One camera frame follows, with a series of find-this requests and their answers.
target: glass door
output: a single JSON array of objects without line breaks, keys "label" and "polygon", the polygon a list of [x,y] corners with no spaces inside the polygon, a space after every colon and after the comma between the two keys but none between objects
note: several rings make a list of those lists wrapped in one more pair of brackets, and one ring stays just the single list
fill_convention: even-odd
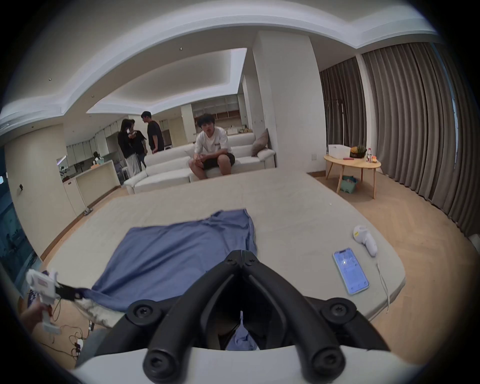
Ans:
[{"label": "glass door", "polygon": [[25,273],[39,269],[41,260],[33,250],[13,206],[5,167],[5,150],[0,147],[0,263],[13,284],[25,297]]}]

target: gray curtain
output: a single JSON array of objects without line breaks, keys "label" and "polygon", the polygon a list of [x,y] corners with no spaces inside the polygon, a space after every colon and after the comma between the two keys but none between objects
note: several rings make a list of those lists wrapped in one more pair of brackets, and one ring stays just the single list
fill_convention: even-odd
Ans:
[{"label": "gray curtain", "polygon": [[463,233],[480,233],[480,118],[478,104],[448,49],[435,44],[445,64],[456,101],[458,152],[449,188],[440,197],[444,211]]},{"label": "gray curtain", "polygon": [[320,72],[327,143],[366,145],[365,96],[355,57]]},{"label": "gray curtain", "polygon": [[[438,49],[447,54],[443,46]],[[455,78],[455,66],[452,62],[446,65],[442,57],[447,68],[443,67],[429,43],[386,47],[363,57],[372,83],[377,157],[383,172],[431,201],[470,234],[469,212],[478,202],[472,200],[468,208],[460,207],[460,201],[471,196],[472,182],[465,176],[470,173],[462,172],[460,150],[456,154],[454,103],[448,83]],[[460,100],[465,90],[461,85],[457,88],[457,109],[461,104],[461,109],[468,110],[468,128],[460,130],[459,142],[468,141],[473,135],[473,114],[466,96]],[[471,158],[464,165],[474,166]]]}]

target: white t-shirt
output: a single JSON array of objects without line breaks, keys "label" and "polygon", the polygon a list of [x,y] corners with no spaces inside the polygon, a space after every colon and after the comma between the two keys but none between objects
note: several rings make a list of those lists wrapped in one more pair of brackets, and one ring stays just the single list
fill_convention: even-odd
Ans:
[{"label": "white t-shirt", "polygon": [[205,132],[201,131],[195,142],[195,153],[202,153],[204,149],[207,153],[214,153],[220,149],[226,149],[227,152],[232,153],[225,130],[215,127],[212,137],[208,137]]}]

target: hand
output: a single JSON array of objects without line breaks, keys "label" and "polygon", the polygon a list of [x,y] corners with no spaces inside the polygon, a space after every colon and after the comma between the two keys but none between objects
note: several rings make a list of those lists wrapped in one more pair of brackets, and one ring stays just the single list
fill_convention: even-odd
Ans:
[{"label": "hand", "polygon": [[20,321],[28,332],[32,333],[35,325],[42,321],[43,315],[42,312],[47,311],[50,316],[52,316],[52,307],[46,305],[40,301],[40,298],[37,296],[35,301],[30,307],[28,307],[25,312],[20,315]]}]

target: floor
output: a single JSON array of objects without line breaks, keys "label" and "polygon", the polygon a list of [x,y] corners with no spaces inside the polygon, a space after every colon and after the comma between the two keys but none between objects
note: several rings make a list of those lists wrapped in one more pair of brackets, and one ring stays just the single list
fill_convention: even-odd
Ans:
[{"label": "floor", "polygon": [[[317,180],[336,190],[339,171],[340,167],[334,165],[328,180],[325,177]],[[360,170],[345,168],[345,175],[360,178]],[[480,257],[456,225],[415,192],[377,173],[377,198],[373,200],[372,185],[372,171],[365,171],[363,183],[357,185],[353,194],[340,192],[340,195],[392,244],[407,277],[405,287],[390,305],[389,312],[384,310],[372,324],[398,356],[408,362],[426,363],[447,338],[456,314],[466,304],[465,298],[478,271]],[[94,207],[91,215],[108,201],[125,195],[124,188],[114,191]],[[44,265],[87,219],[82,218],[67,232],[47,256]],[[69,336],[79,332],[78,328],[73,328],[75,326],[81,328],[84,336],[87,335],[88,321],[70,302],[62,302],[57,324],[66,326],[53,344],[40,326],[34,330],[33,336],[37,341],[63,351],[44,347],[62,367],[73,368],[75,360],[69,356],[73,348]]]}]

